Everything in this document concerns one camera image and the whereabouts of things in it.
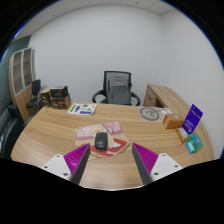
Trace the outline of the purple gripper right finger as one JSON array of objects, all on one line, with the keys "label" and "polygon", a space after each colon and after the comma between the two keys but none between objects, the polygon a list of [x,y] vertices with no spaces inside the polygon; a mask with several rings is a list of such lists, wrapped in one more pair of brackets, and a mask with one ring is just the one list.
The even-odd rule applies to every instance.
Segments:
[{"label": "purple gripper right finger", "polygon": [[182,169],[168,154],[157,154],[136,143],[132,144],[132,154],[144,185]]}]

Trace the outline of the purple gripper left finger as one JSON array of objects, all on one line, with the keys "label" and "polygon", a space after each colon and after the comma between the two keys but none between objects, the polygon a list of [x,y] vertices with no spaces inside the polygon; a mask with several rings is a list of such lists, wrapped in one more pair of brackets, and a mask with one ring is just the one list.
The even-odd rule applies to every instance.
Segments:
[{"label": "purple gripper left finger", "polygon": [[89,155],[90,145],[85,144],[66,155],[56,154],[42,166],[42,169],[78,185]]}]

